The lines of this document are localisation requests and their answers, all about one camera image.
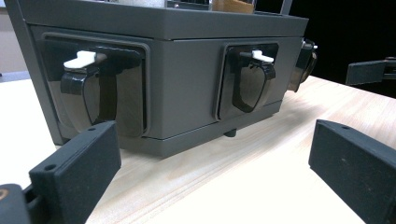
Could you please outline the dark grey corner rack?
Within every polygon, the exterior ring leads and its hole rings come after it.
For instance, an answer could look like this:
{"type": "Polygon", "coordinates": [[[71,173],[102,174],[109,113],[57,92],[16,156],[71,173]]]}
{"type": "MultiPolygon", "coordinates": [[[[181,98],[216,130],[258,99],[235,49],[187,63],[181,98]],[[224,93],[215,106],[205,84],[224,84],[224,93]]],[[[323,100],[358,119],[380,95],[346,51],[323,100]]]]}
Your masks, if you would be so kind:
{"type": "Polygon", "coordinates": [[[5,0],[52,140],[113,120],[120,146],[168,157],[271,117],[304,80],[307,19],[5,0]]]}

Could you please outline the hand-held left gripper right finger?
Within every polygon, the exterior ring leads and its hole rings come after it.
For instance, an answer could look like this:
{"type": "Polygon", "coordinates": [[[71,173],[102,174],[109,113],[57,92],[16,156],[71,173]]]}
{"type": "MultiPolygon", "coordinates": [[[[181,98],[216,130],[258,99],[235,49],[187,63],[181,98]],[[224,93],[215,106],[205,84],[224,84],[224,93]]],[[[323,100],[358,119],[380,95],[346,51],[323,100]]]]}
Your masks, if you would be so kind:
{"type": "Polygon", "coordinates": [[[308,164],[366,224],[396,224],[396,149],[319,119],[308,164]]]}

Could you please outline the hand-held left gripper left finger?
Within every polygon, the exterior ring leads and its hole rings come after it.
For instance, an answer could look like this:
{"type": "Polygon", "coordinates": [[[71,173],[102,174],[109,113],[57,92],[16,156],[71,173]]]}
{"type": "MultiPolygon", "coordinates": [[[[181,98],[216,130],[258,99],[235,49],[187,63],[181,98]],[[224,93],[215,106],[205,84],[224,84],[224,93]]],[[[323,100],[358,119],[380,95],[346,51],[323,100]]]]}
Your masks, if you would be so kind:
{"type": "Polygon", "coordinates": [[[113,121],[78,134],[29,172],[34,224],[84,224],[119,169],[113,121]]]}

